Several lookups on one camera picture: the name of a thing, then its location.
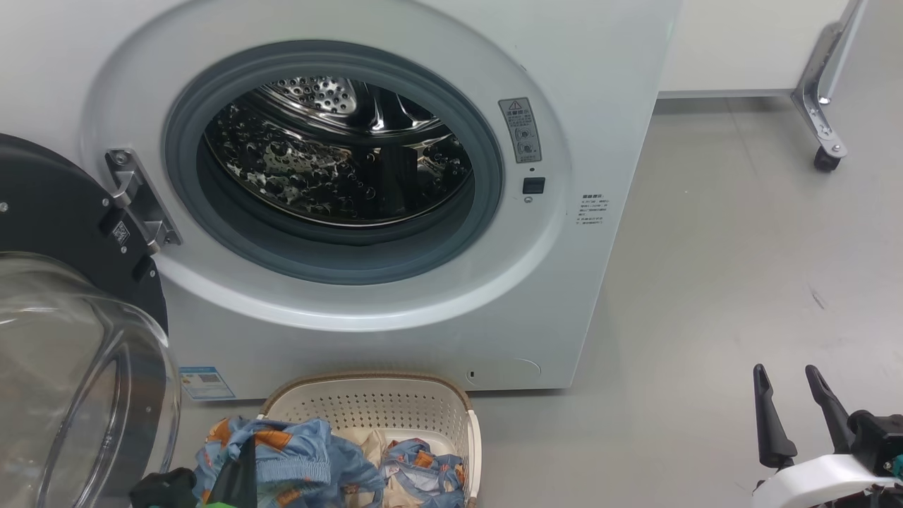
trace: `white plastic basket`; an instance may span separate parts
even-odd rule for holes
[[[461,457],[468,507],[477,502],[482,449],[479,422],[467,395],[451,383],[419,374],[350,373],[301,378],[264,403],[259,418],[304,422],[321,418],[336,430],[373,428],[386,439],[419,437],[436,455]]]

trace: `white washing machine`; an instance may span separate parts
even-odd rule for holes
[[[29,230],[162,279],[145,310],[195,399],[354,369],[566,387],[678,7],[14,2],[0,133],[33,144],[4,138],[17,164],[61,156],[107,190],[39,213],[83,206],[96,239]],[[0,236],[25,195],[0,186]]]

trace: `clothes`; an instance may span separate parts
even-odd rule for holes
[[[311,419],[300,425],[272,420],[224,419],[214,426],[198,452],[201,502],[226,459],[241,445],[256,443],[257,505],[262,508],[340,508],[345,494],[371,493],[359,508],[382,503],[385,480],[361,448],[330,432],[330,424]]]
[[[386,451],[386,434],[381,430],[371,428],[345,427],[341,430],[333,430],[333,436],[338,436],[351,441],[360,447],[364,457],[374,467],[379,467],[383,461],[383,452]]]
[[[397,491],[390,489],[392,499],[384,506],[398,503],[405,508],[464,507],[463,461],[454,455],[434,456],[430,453],[430,445],[421,439],[391,443],[381,472],[390,484],[395,480],[410,497],[420,502],[411,505],[410,500],[397,496]]]
[[[383,494],[383,508],[418,508],[424,501],[407,493],[398,479],[389,476],[389,483]]]
[[[342,437],[351,443],[358,445],[367,461],[373,467],[379,468],[383,460],[383,452],[386,450],[386,435],[381,430],[370,428],[345,427],[332,431],[333,436]],[[346,508],[363,508],[373,503],[376,493],[353,492],[345,495]]]

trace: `clear plastic door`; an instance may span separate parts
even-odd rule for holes
[[[0,254],[0,504],[127,507],[169,468],[176,373],[141,309],[50,259]]]

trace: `white wall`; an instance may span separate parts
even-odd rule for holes
[[[796,86],[847,0],[684,0],[662,97],[773,95]],[[718,90],[719,93],[697,93]]]

